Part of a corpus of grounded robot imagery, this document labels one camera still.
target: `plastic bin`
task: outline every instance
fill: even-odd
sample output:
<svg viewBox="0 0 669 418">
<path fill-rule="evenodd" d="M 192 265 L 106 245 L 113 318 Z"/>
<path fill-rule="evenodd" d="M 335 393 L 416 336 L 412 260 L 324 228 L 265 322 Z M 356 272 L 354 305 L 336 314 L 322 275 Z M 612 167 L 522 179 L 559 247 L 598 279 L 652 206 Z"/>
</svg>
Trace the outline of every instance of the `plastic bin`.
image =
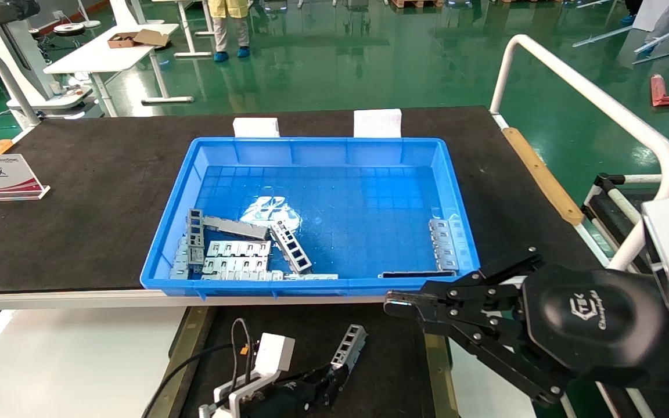
<svg viewBox="0 0 669 418">
<path fill-rule="evenodd" d="M 286 219 L 313 263 L 337 280 L 171 280 L 188 209 L 265 225 Z M 479 266 L 445 143 L 436 138 L 197 138 L 191 144 L 141 272 L 168 296 L 380 296 L 436 270 L 430 219 L 457 220 L 459 275 Z M 216 236 L 210 240 L 237 240 Z M 274 248 L 270 270 L 290 272 Z M 455 280 L 434 278 L 434 280 Z"/>
</svg>

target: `yellow jacket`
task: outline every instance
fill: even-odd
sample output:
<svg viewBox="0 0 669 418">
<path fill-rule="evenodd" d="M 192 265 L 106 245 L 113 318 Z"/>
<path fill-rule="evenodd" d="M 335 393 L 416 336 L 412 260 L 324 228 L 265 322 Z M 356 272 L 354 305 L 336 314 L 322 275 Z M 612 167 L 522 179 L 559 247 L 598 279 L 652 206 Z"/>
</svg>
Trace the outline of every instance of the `yellow jacket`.
<svg viewBox="0 0 669 418">
<path fill-rule="evenodd" d="M 208 8 L 210 16 L 216 18 L 225 18 L 226 10 L 229 11 L 229 16 L 237 19 L 245 18 L 249 13 L 247 0 L 210 0 Z"/>
</svg>

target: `epoxy floor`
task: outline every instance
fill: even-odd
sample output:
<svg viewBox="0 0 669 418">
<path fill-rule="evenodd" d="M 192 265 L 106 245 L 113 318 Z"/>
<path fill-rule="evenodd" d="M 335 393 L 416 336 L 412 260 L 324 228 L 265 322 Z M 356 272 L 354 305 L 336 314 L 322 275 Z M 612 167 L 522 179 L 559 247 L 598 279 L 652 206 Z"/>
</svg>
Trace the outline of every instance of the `epoxy floor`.
<svg viewBox="0 0 669 418">
<path fill-rule="evenodd" d="M 382 0 L 350 0 L 349 6 L 336 7 L 305 0 L 300 9 L 292 1 L 258 0 L 249 18 L 252 57 L 232 56 L 223 64 L 175 59 L 174 52 L 188 50 L 181 31 L 172 36 L 174 47 L 160 53 L 170 93 L 192 95 L 194 103 L 142 106 L 141 98 L 159 92 L 148 58 L 108 88 L 122 116 L 488 106 L 505 45 L 513 35 L 528 34 L 669 137 L 669 109 L 651 107 L 649 88 L 650 76 L 658 73 L 669 92 L 669 58 L 631 64 L 631 51 L 645 33 L 630 31 L 571 47 L 617 29 L 626 13 L 621 3 L 612 10 L 610 3 L 576 9 L 576 3 L 470 0 L 399 10 Z M 143 10 L 147 19 L 179 21 L 174 2 L 144 0 Z M 201 30 L 202 10 L 192 7 L 188 14 L 192 29 Z M 95 13 L 93 19 L 103 22 L 95 34 L 110 26 L 111 17 L 109 9 Z M 213 38 L 196 38 L 197 50 L 212 47 Z M 669 42 L 660 51 L 669 51 Z M 51 58 L 65 53 L 53 51 Z M 4 103 L 0 82 L 0 111 Z M 597 172 L 658 171 L 651 152 L 528 53 L 515 59 L 501 112 L 576 201 Z M 0 118 L 0 127 L 13 124 L 10 116 Z M 0 139 L 16 132 L 0 129 Z"/>
</svg>

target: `pant leg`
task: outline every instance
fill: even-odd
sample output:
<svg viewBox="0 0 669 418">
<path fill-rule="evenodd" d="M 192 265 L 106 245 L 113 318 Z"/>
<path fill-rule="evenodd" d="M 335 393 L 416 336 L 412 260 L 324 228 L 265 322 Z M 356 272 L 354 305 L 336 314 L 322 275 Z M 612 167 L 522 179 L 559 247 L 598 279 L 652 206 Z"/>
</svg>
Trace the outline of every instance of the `pant leg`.
<svg viewBox="0 0 669 418">
<path fill-rule="evenodd" d="M 234 28 L 236 29 L 236 42 L 239 46 L 249 46 L 249 26 L 247 18 L 234 18 Z"/>
<path fill-rule="evenodd" d="M 639 13 L 639 9 L 642 7 L 643 0 L 625 0 L 626 8 L 629 9 L 629 14 L 634 16 Z"/>
<path fill-rule="evenodd" d="M 213 34 L 215 37 L 215 51 L 226 51 L 226 27 L 228 26 L 228 19 L 221 17 L 213 18 Z"/>
<path fill-rule="evenodd" d="M 662 35 L 669 33 L 669 5 L 664 10 L 662 16 L 657 19 L 655 28 L 647 35 L 645 42 L 652 42 L 655 38 L 662 37 Z"/>
</svg>

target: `white handrail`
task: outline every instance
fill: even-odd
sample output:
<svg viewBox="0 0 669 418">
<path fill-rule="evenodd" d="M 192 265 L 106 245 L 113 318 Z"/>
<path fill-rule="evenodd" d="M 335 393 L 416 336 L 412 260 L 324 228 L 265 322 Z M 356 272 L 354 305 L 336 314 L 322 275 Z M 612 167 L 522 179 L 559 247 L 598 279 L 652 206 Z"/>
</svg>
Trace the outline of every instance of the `white handrail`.
<svg viewBox="0 0 669 418">
<path fill-rule="evenodd" d="M 497 77 L 497 85 L 494 88 L 494 96 L 492 97 L 492 104 L 489 108 L 491 114 L 497 116 L 499 114 L 499 105 L 502 103 L 502 95 L 505 92 L 505 84 L 508 81 L 508 74 L 510 66 L 513 63 L 513 55 L 515 49 L 520 45 L 531 55 L 544 63 L 559 77 L 561 77 L 567 84 L 571 85 L 581 95 L 583 95 L 590 103 L 598 107 L 603 113 L 607 114 L 613 119 L 616 124 L 629 132 L 642 145 L 646 146 L 657 157 L 660 169 L 662 171 L 662 182 L 655 195 L 655 199 L 664 199 L 669 197 L 669 140 L 662 136 L 653 127 L 646 124 L 642 119 L 639 119 L 632 111 L 625 108 L 621 103 L 611 98 L 606 92 L 601 90 L 597 85 L 590 82 L 590 80 L 583 77 L 573 68 L 565 64 L 557 56 L 550 53 L 549 50 L 542 47 L 538 42 L 531 39 L 528 35 L 515 35 L 510 39 L 510 43 L 505 48 L 505 55 L 502 58 L 502 66 L 499 69 L 499 76 Z M 634 260 L 634 258 L 642 251 L 645 245 L 645 230 L 642 222 L 637 222 L 634 229 L 629 236 L 626 237 L 624 243 L 616 251 L 616 254 L 611 259 L 608 268 L 616 270 L 625 270 L 627 265 Z"/>
</svg>

